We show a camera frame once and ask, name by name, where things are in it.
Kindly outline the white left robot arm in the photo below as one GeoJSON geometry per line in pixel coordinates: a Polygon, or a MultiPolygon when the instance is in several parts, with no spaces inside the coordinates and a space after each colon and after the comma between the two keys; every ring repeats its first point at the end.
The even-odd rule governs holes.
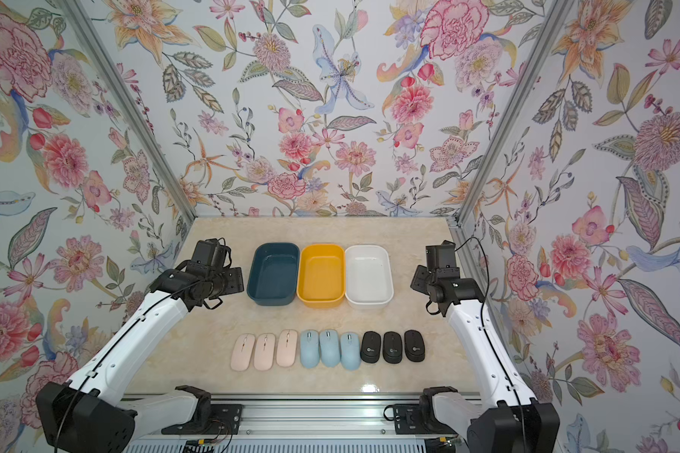
{"type": "Polygon", "coordinates": [[[133,377],[173,326],[194,308],[244,290],[240,268],[197,265],[165,271],[140,308],[94,358],[64,383],[47,383],[36,396],[46,441],[55,451],[122,452],[131,441],[164,428],[183,434],[213,426],[211,396],[193,386],[131,403],[133,377]]]}

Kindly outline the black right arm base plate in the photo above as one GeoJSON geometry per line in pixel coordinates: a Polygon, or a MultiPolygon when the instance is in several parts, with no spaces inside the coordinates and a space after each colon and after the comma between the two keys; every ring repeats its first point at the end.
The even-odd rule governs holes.
{"type": "Polygon", "coordinates": [[[394,404],[383,409],[383,418],[393,425],[398,435],[446,435],[449,428],[435,426],[424,418],[419,404],[394,404]]]}

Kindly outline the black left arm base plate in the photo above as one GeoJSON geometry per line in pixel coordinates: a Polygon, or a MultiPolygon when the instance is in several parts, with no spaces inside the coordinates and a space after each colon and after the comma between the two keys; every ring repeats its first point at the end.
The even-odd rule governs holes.
{"type": "Polygon", "coordinates": [[[163,428],[164,435],[202,435],[219,437],[239,432],[244,406],[241,404],[215,404],[204,415],[184,424],[163,428]]]}

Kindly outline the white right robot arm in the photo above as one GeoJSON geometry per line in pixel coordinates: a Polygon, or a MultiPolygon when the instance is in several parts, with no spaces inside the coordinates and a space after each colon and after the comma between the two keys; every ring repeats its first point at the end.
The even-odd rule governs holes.
{"type": "Polygon", "coordinates": [[[559,415],[553,404],[536,398],[515,370],[476,281],[462,279],[456,268],[420,265],[411,288],[438,305],[480,385],[478,404],[451,387],[425,389],[419,399],[424,428],[459,435],[470,452],[553,452],[559,415]]]}

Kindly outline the pink mouse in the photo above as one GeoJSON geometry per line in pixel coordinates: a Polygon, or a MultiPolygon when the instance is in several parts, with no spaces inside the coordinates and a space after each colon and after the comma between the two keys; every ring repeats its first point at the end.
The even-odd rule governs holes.
{"type": "Polygon", "coordinates": [[[230,356],[230,369],[236,372],[244,372],[249,368],[254,351],[256,337],[253,334],[241,334],[235,341],[230,356]]]}
{"type": "Polygon", "coordinates": [[[272,333],[261,334],[256,338],[253,366],[257,371],[268,371],[274,364],[276,336],[272,333]]]}
{"type": "Polygon", "coordinates": [[[283,330],[277,339],[276,362],[279,367],[289,368],[294,365],[297,357],[298,332],[283,330]]]}

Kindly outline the light blue mouse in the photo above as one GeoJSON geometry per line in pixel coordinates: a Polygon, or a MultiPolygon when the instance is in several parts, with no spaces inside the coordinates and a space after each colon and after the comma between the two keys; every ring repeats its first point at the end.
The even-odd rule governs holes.
{"type": "Polygon", "coordinates": [[[312,369],[319,362],[319,333],[316,330],[305,330],[300,334],[300,363],[304,368],[312,369]]]}
{"type": "Polygon", "coordinates": [[[360,367],[361,341],[355,332],[345,332],[339,336],[341,364],[348,371],[355,371],[360,367]]]}
{"type": "Polygon", "coordinates": [[[336,367],[341,362],[340,341],[336,330],[319,332],[320,360],[326,367],[336,367]]]}

